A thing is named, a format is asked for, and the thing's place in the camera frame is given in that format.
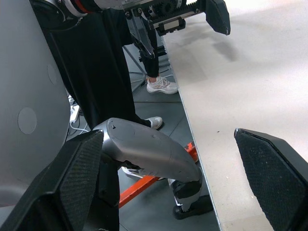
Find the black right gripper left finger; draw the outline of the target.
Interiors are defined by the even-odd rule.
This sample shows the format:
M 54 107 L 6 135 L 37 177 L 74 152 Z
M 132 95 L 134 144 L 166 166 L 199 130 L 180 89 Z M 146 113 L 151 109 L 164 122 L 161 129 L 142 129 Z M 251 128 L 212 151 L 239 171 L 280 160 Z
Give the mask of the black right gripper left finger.
M 0 231 L 82 231 L 95 193 L 103 132 L 67 141 L 39 173 Z

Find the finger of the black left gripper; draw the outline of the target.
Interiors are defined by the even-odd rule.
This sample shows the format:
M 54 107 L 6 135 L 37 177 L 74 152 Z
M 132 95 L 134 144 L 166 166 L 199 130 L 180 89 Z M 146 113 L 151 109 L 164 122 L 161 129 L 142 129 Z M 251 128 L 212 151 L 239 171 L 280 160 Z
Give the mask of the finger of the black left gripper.
M 215 32 L 230 34 L 230 15 L 224 0 L 206 0 L 205 14 L 207 23 Z
M 146 30 L 147 27 L 150 28 L 147 18 L 144 18 L 143 16 L 134 16 L 133 14 L 126 14 L 126 20 L 129 31 L 132 35 L 133 43 L 143 55 L 153 57 L 154 50 L 151 46 Z

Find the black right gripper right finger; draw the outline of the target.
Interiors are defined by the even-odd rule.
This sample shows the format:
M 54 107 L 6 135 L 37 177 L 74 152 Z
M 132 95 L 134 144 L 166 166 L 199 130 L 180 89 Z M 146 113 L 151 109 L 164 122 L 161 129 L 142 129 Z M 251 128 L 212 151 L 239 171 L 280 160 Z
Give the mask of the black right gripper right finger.
M 308 162 L 285 140 L 234 131 L 250 188 L 274 231 L 308 231 Z

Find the person's leg in slim black trousers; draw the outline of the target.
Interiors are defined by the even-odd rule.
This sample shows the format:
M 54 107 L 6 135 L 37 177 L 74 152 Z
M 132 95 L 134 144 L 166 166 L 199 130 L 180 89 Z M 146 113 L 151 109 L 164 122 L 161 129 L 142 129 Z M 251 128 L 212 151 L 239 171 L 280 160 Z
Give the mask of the person's leg in slim black trousers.
M 154 50 L 154 56 L 147 57 L 141 53 L 141 60 L 143 62 L 147 76 L 156 78 L 159 76 L 159 60 L 158 60 L 158 54 L 157 54 L 156 32 L 154 30 L 151 30 L 149 27 L 147 27 L 146 30 L 147 30 L 148 38 L 151 42 L 151 46 Z

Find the white sneaker with beige stripes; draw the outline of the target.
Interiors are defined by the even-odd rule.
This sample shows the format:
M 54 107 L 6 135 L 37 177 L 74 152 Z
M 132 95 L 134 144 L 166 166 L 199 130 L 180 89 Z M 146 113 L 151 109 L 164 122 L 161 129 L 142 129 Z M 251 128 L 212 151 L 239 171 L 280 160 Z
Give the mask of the white sneaker with beige stripes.
M 165 77 L 147 77 L 146 89 L 149 93 L 164 93 L 168 95 L 178 93 L 178 86 Z

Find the person's leg in wide black trousers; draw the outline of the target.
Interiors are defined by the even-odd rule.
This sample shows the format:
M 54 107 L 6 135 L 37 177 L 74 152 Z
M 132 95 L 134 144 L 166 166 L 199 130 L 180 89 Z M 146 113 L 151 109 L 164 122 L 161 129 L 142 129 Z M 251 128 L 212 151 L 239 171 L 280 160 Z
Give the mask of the person's leg in wide black trousers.
M 42 28 L 42 32 L 90 129 L 112 117 L 150 127 L 151 122 L 135 112 L 129 70 L 111 12 L 88 14 L 72 28 Z

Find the white power strip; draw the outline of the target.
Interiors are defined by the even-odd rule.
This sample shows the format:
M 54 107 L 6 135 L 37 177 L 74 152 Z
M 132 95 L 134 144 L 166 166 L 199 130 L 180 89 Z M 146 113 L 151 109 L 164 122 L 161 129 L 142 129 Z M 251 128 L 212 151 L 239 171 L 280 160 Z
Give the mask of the white power strip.
M 70 103 L 70 123 L 75 123 L 79 116 L 80 107 L 71 95 L 68 96 Z

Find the white grey shoe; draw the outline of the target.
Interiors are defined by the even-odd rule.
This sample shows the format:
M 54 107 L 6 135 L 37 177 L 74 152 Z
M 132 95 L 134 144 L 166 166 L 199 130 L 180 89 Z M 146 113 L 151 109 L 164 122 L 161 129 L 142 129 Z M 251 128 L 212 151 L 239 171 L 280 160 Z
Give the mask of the white grey shoe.
M 149 127 L 159 130 L 163 126 L 163 119 L 159 116 L 150 117 L 145 120 L 146 122 L 149 122 Z

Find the silver robot leg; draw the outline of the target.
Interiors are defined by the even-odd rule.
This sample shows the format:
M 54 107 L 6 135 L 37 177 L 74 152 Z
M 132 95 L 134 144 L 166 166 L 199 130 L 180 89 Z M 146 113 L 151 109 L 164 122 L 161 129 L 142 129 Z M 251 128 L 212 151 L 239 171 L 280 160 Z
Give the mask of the silver robot leg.
M 194 147 L 185 149 L 167 135 L 131 121 L 110 118 L 97 125 L 103 132 L 103 153 L 144 177 L 168 180 L 173 191 L 176 219 L 213 210 L 209 195 L 201 195 L 203 174 Z

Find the silver robot torso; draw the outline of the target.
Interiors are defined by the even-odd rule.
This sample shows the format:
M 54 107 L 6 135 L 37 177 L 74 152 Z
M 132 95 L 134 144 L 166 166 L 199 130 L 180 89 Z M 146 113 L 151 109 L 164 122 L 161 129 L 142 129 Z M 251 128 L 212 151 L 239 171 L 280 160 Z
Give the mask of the silver robot torso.
M 0 207 L 58 154 L 70 106 L 29 0 L 0 0 Z

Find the orange metal frame bar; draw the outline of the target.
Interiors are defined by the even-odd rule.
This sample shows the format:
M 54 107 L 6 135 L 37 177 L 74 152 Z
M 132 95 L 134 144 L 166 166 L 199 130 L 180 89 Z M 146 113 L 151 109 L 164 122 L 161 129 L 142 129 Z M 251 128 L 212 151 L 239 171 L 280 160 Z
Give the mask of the orange metal frame bar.
M 194 142 L 188 143 L 184 148 L 193 158 L 194 162 L 197 163 L 199 158 Z M 136 196 L 138 196 L 157 181 L 159 181 L 159 178 L 153 176 L 145 176 L 138 180 L 136 183 L 121 193 L 119 208 L 122 208 L 124 205 L 126 205 L 128 202 L 130 202 L 132 199 L 134 199 Z

